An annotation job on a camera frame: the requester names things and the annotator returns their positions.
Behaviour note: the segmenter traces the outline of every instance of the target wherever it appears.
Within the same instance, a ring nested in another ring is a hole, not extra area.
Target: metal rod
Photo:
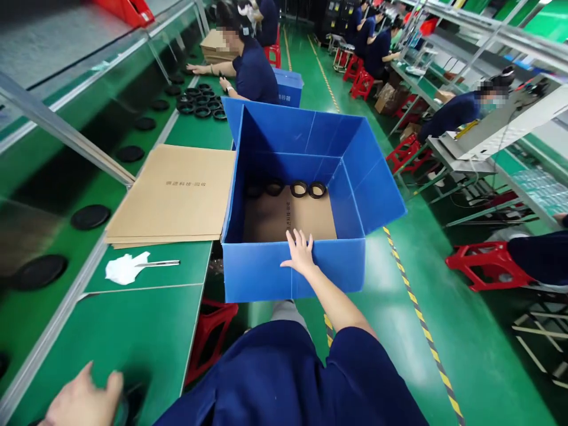
[[[67,121],[55,114],[35,96],[20,87],[14,80],[2,72],[0,72],[0,95],[21,109],[26,117],[37,123],[46,132],[59,139],[114,179],[127,186],[134,183],[134,176],[130,172],[126,171],[103,150],[74,129]]]

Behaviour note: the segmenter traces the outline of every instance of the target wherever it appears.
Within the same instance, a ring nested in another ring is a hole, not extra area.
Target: hand
[[[300,230],[298,232],[294,229],[294,235],[296,237],[296,243],[292,239],[290,231],[286,231],[286,238],[288,239],[288,245],[290,246],[290,256],[291,260],[285,260],[280,264],[281,267],[291,267],[297,270],[300,274],[306,276],[310,270],[317,268],[312,259],[312,248],[314,246],[314,239],[312,234],[309,235],[309,240],[306,242],[306,236],[304,232]]]
[[[122,393],[122,373],[108,376],[106,389],[97,389],[91,379],[89,362],[55,397],[39,426],[110,426]]]
[[[204,65],[187,64],[185,67],[188,71],[193,71],[193,74],[198,74],[198,75],[205,75],[209,72],[210,69],[210,67]]]
[[[557,214],[553,215],[553,218],[556,219],[556,221],[558,222],[558,225],[560,225],[561,227],[564,227],[564,224],[562,223],[562,221],[564,220],[566,215],[567,215],[567,213],[557,213]]]
[[[231,85],[229,83],[229,80],[227,80],[225,77],[219,77],[219,84],[221,85],[221,87],[223,88],[223,91],[227,91],[227,88]]]

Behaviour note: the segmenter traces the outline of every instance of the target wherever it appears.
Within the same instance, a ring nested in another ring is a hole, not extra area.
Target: navy blue uniform
[[[347,22],[347,31],[345,33],[345,41],[349,44],[355,43],[355,38],[357,37],[357,26],[361,23],[363,19],[363,10],[358,7],[353,11]]]
[[[239,95],[265,104],[280,103],[276,76],[264,49],[254,38],[245,41],[243,55],[233,60],[233,68],[237,72],[236,86]]]
[[[478,119],[480,109],[477,92],[456,96],[442,106],[432,119],[422,126],[420,133],[418,133],[418,141],[424,143],[428,136],[440,137],[446,131],[456,131],[461,125]]]
[[[295,321],[254,327],[155,426],[426,426],[385,349],[369,333],[337,333],[324,367]]]
[[[355,54],[362,59],[364,59],[367,54],[367,39],[369,37],[373,37],[373,34],[375,33],[375,26],[375,17],[367,18],[361,27],[361,31],[359,31],[355,37],[355,42],[353,43],[353,46],[355,47]]]
[[[256,39],[262,47],[272,46],[276,44],[278,35],[278,9],[274,0],[262,0],[259,5],[259,11],[263,18],[260,31],[256,33]]]
[[[383,58],[389,55],[391,47],[391,29],[387,29],[378,34],[374,42],[367,49],[365,57],[365,71],[371,74],[376,80],[381,80],[385,63]]]

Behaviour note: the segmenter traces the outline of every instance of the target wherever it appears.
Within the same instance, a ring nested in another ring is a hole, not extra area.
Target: blue plastic box
[[[250,175],[327,185],[337,239],[317,241],[314,260],[343,291],[362,290],[365,236],[406,214],[367,119],[230,98],[223,103],[237,145],[221,236],[226,301],[315,296],[304,277],[280,267],[290,258],[286,241],[242,242]]]
[[[280,104],[299,108],[300,100],[302,99],[302,88],[304,87],[302,76],[298,73],[278,68],[273,68],[273,70],[278,83]]]

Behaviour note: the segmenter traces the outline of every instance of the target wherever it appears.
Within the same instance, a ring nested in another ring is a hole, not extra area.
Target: cardboard sheet
[[[219,239],[234,151],[160,145],[107,226],[107,243]]]
[[[329,194],[320,199],[296,198],[287,186],[277,197],[263,194],[247,201],[243,242],[285,241],[286,230],[294,228],[306,236],[311,233],[314,240],[336,240]]]

